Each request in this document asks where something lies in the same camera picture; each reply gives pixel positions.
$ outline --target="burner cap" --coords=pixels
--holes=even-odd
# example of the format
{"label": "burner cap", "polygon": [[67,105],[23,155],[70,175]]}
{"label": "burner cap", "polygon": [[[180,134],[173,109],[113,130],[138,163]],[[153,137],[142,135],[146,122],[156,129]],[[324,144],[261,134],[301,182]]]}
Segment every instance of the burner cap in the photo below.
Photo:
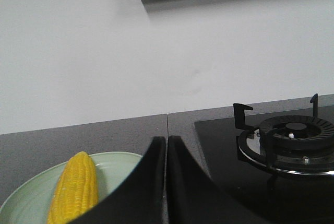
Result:
{"label": "burner cap", "polygon": [[285,125],[286,134],[289,138],[305,138],[307,135],[307,125],[298,122],[291,122]]}
{"label": "burner cap", "polygon": [[306,130],[307,126],[303,123],[291,122],[285,125],[285,127],[290,131],[301,131]]}

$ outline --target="ceramic plate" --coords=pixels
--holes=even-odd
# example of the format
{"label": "ceramic plate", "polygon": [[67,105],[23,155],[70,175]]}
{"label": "ceramic plate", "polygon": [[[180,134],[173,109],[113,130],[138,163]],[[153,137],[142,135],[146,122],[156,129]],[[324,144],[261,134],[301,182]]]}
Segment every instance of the ceramic plate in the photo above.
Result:
{"label": "ceramic plate", "polygon": [[[141,159],[141,155],[129,152],[103,152],[90,157],[96,166],[99,201],[115,190]],[[0,223],[45,224],[65,165],[66,162],[45,170],[16,189],[0,208]]]}

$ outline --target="burner ring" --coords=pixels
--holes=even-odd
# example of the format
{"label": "burner ring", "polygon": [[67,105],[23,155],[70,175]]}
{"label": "burner ring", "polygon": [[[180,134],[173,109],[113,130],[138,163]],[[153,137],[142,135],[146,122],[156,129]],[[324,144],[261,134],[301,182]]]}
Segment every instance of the burner ring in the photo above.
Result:
{"label": "burner ring", "polygon": [[[300,128],[302,125],[307,126],[307,137],[290,138],[285,135],[284,128],[291,123],[296,123],[293,128]],[[334,145],[334,125],[323,119],[301,115],[287,115],[269,118],[261,122],[259,126],[260,135],[266,134],[273,128],[280,131],[273,135],[274,145],[291,150],[317,150]]]}

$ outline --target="gas stove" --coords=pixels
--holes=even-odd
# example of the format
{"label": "gas stove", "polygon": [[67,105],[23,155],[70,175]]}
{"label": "gas stove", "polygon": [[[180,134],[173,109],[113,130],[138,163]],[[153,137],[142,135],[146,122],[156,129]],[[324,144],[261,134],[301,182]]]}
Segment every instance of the gas stove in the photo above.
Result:
{"label": "gas stove", "polygon": [[195,122],[215,184],[268,223],[333,223],[334,106],[317,102],[249,116],[234,104],[235,117]]}

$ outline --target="white wall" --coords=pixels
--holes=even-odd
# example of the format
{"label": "white wall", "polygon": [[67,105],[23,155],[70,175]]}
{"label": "white wall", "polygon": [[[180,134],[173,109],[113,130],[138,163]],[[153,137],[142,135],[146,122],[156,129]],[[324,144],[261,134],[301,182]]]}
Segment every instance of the white wall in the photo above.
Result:
{"label": "white wall", "polygon": [[11,133],[334,93],[333,0],[0,0]]}

